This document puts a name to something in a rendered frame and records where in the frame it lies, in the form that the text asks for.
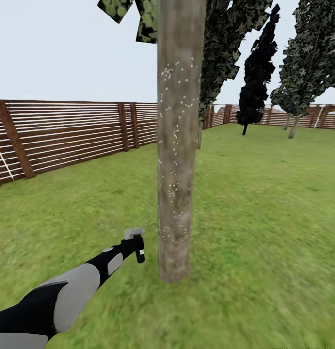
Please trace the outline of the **pesticide atomizer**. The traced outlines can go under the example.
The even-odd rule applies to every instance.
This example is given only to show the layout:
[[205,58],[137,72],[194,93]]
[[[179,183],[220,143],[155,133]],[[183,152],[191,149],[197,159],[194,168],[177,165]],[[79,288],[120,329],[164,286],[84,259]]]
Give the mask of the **pesticide atomizer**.
[[137,250],[137,251],[135,251],[135,253],[136,253],[136,260],[139,263],[142,263],[145,261],[144,252],[142,252],[141,250]]

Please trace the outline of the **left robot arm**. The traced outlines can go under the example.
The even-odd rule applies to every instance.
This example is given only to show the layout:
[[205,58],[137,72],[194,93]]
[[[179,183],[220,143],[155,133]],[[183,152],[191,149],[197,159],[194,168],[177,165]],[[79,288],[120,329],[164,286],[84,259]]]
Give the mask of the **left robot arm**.
[[98,288],[126,257],[144,249],[143,228],[125,229],[120,245],[88,263],[45,281],[15,306],[0,311],[0,349],[42,349],[56,334],[72,327]]

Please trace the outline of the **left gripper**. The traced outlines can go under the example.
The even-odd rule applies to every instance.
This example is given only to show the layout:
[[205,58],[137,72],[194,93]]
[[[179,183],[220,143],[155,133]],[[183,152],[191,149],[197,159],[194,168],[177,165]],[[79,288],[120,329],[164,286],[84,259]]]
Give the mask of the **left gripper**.
[[128,247],[128,252],[132,254],[134,251],[137,250],[143,250],[144,249],[144,240],[142,237],[135,237],[134,239],[130,240],[121,240],[121,244],[126,244]]

